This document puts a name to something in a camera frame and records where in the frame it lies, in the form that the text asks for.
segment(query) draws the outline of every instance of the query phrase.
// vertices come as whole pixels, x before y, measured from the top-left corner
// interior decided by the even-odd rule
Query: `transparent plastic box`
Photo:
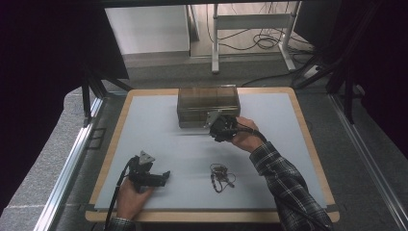
[[[207,113],[215,110],[222,110],[222,115],[240,115],[240,99],[235,86],[179,89],[177,115],[180,128],[204,127]]]

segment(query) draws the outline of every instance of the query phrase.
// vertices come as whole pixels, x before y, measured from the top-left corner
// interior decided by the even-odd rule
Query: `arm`
[[[116,218],[112,218],[108,231],[134,231],[136,225],[133,219],[143,208],[144,203],[153,193],[154,188],[148,188],[143,193],[135,190],[133,183],[126,178],[120,186],[119,194],[116,200],[117,212]]]
[[[238,117],[237,122],[239,126],[243,124],[258,130],[250,119]],[[330,218],[310,196],[300,172],[279,154],[272,143],[263,143],[249,133],[238,133],[232,143],[251,153],[249,159],[259,174],[265,176],[268,188],[275,197],[282,226],[286,230],[323,230],[319,225],[332,230]]]

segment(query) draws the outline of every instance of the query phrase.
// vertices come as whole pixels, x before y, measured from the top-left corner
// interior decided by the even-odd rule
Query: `plaid shirt sleeve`
[[[249,159],[258,173],[265,176],[285,230],[323,230],[298,211],[325,226],[326,230],[333,230],[329,216],[309,194],[300,172],[283,158],[270,142],[253,151]]]
[[[108,231],[135,231],[136,225],[126,218],[111,218],[108,225]]]

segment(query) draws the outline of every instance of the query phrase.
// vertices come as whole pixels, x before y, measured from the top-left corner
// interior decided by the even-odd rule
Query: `gray carpet floor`
[[[293,75],[286,75],[288,71],[283,61],[276,57],[267,59],[269,60],[225,59],[220,64],[220,74],[215,76],[212,75],[208,62],[129,67],[130,80],[123,82],[136,89],[224,84],[241,86],[254,79],[269,76],[270,78],[247,86],[289,86]],[[340,211],[341,218],[335,223],[335,228],[344,231],[399,230],[324,91],[326,81],[327,78],[323,78],[304,90],[297,90],[296,96]],[[86,210],[91,209],[88,201],[125,99],[123,90],[108,82],[105,82],[105,86],[110,93],[104,99],[100,113],[95,118],[95,126],[87,148],[64,194],[51,230],[102,229],[101,223],[87,221],[84,214]],[[405,205],[405,209],[408,209],[407,160],[367,115],[359,99],[353,102],[353,115],[356,127],[375,161],[401,203]],[[0,218],[0,230],[33,230],[75,143],[82,122],[82,93],[77,89],[66,96],[60,122],[38,161]],[[279,230],[276,226],[264,224],[172,225],[145,225],[145,230],[200,230],[199,227],[202,230]]]

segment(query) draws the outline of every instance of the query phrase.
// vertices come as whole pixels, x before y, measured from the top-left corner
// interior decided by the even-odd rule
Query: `hand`
[[[251,119],[245,117],[237,117],[237,122],[238,127],[243,128],[246,126],[259,131],[257,125]],[[235,137],[231,140],[231,143],[233,143],[238,148],[250,153],[263,144],[262,140],[259,137],[246,132],[237,133],[237,135],[235,135]]]
[[[138,193],[135,190],[133,182],[127,177],[120,186],[117,196],[117,213],[118,218],[134,219],[143,208],[144,202],[153,193],[154,188],[149,187],[145,192]]]

